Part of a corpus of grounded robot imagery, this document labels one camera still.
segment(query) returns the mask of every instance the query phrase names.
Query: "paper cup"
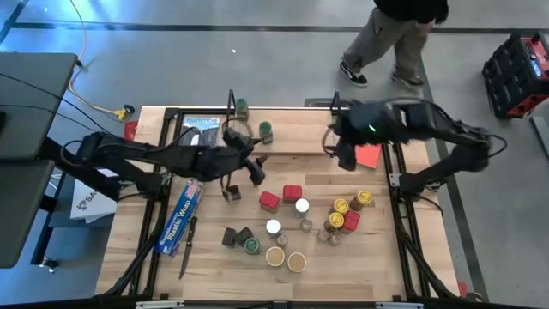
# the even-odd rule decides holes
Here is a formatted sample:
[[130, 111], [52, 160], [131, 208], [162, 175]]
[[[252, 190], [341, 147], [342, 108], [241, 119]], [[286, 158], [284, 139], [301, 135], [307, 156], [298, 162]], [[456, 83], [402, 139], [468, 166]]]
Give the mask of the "paper cup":
[[307, 267], [307, 259], [305, 256], [299, 252], [294, 252], [290, 254], [290, 257], [287, 261], [288, 268], [296, 273], [302, 272]]
[[277, 246], [270, 247], [265, 253], [265, 259], [267, 259], [267, 264], [278, 267], [284, 263], [284, 251]]

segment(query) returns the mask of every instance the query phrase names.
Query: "sneaker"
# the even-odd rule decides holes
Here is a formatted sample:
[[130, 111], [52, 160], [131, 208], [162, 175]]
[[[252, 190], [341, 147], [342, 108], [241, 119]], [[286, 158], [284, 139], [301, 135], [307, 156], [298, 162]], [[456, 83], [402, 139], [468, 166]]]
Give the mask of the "sneaker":
[[357, 76], [351, 71], [348, 65], [341, 61], [340, 72], [356, 87], [364, 88], [368, 86], [368, 80], [362, 74]]
[[420, 90], [423, 85], [425, 85], [425, 82], [419, 76], [412, 76], [408, 79], [401, 78], [398, 76], [395, 76], [394, 74], [391, 76], [391, 81], [393, 81], [396, 85], [404, 87], [406, 90], [411, 91], [417, 91]]

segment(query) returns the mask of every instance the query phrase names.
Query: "red lid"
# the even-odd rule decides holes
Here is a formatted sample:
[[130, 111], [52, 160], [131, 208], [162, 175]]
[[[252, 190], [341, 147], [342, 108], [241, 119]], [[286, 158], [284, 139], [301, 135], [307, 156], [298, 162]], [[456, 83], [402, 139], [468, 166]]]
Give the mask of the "red lid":
[[346, 230], [354, 232], [359, 226], [360, 215], [352, 210], [348, 210], [345, 214], [345, 221], [343, 222], [343, 227]]
[[275, 194], [266, 191], [259, 197], [259, 203], [271, 209], [277, 208], [279, 201], [280, 199]]
[[300, 199], [303, 194], [300, 185], [285, 185], [282, 189], [284, 198], [297, 198]]

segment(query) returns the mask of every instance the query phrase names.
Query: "black jacket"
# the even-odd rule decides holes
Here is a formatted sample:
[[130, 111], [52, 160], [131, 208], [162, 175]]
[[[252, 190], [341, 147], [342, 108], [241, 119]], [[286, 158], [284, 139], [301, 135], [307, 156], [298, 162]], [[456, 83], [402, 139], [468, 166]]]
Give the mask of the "black jacket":
[[397, 21], [443, 23], [448, 18], [447, 0], [374, 0], [376, 6], [388, 17]]

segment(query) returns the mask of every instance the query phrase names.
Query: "knife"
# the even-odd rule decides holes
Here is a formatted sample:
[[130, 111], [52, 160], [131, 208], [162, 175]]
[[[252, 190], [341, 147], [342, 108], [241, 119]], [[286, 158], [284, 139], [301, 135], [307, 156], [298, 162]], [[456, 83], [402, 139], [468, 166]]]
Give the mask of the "knife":
[[181, 270], [179, 271], [179, 280], [181, 280], [181, 277], [183, 277], [183, 274], [187, 269], [187, 264], [189, 263], [190, 249], [192, 249], [192, 238], [193, 236], [195, 236], [196, 221], [198, 221], [198, 218], [196, 218], [195, 216], [190, 219], [189, 234], [187, 235], [187, 245], [185, 246], [183, 262], [181, 263]]

